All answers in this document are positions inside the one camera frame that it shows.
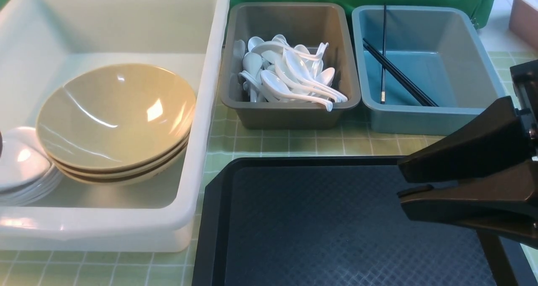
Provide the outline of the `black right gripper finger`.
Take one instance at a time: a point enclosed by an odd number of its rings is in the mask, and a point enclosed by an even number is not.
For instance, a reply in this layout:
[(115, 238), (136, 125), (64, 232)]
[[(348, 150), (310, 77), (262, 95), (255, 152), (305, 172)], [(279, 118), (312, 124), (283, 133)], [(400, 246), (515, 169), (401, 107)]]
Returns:
[(447, 188), (433, 182), (449, 177), (413, 176), (403, 160), (398, 168), (414, 188), (398, 192), (402, 211), (412, 221), (441, 223), (477, 232), (500, 286), (536, 286), (521, 244), (537, 248), (537, 163), (526, 160), (486, 177)]
[(511, 97), (498, 98), (472, 121), (442, 140), (398, 161), (410, 183), (487, 177), (536, 155), (530, 138), (531, 109), (517, 109)]

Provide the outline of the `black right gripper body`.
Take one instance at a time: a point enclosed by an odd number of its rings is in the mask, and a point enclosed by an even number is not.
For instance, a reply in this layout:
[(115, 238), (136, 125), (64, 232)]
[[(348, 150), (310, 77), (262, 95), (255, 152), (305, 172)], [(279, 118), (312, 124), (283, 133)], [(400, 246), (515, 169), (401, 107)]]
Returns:
[(510, 160), (527, 160), (537, 156), (538, 62), (529, 61), (510, 67), (513, 89), (519, 109), (511, 112), (513, 132)]

